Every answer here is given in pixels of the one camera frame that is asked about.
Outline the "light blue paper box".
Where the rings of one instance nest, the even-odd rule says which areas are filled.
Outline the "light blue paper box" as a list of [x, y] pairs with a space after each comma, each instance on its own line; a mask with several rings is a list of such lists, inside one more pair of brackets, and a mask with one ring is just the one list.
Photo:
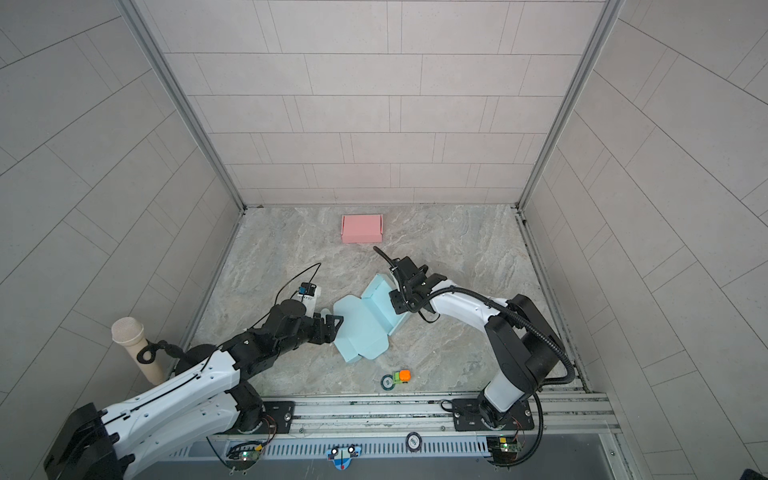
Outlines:
[[389, 293], [394, 281], [377, 274], [360, 297], [347, 295], [333, 305], [332, 313], [343, 318], [333, 342], [346, 363], [374, 360], [389, 348], [389, 338], [410, 313], [397, 314]]

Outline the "pink paper box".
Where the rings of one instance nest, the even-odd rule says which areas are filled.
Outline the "pink paper box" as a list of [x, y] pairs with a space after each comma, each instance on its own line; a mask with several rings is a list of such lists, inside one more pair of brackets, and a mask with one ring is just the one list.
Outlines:
[[341, 240], [344, 244], [374, 244], [383, 241], [384, 218], [382, 214], [344, 215], [341, 224]]

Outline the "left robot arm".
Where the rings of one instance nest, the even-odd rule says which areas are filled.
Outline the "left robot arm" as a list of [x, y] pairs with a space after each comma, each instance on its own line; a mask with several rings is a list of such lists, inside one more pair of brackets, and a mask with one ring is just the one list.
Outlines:
[[264, 415], [250, 379], [305, 343], [330, 344], [340, 316], [307, 315], [297, 300], [142, 395], [71, 413], [43, 461], [50, 479], [132, 479], [183, 446], [231, 428], [251, 432]]

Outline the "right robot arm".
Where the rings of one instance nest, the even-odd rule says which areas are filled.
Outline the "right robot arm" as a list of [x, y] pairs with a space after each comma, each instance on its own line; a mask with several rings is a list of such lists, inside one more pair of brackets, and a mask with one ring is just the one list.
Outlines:
[[548, 385], [576, 377], [564, 344], [530, 298], [494, 299], [429, 273], [409, 257], [387, 258], [396, 286], [390, 301], [396, 313], [450, 317], [484, 333], [498, 365], [478, 396], [478, 415], [492, 428], [511, 421], [511, 411]]

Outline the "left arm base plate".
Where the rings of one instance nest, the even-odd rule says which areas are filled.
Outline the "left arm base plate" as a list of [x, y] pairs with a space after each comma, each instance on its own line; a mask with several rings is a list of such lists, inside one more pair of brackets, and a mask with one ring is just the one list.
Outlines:
[[239, 434], [288, 434], [291, 429], [296, 403], [267, 401], [259, 408], [241, 413], [234, 425]]

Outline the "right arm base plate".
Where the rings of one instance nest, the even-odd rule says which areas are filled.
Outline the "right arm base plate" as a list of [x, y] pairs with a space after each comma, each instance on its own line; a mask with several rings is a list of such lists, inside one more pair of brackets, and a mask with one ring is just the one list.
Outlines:
[[458, 432], [531, 431], [535, 429], [533, 410], [527, 400], [515, 403], [507, 412], [497, 414], [489, 404], [477, 398], [442, 400], [440, 407], [452, 416]]

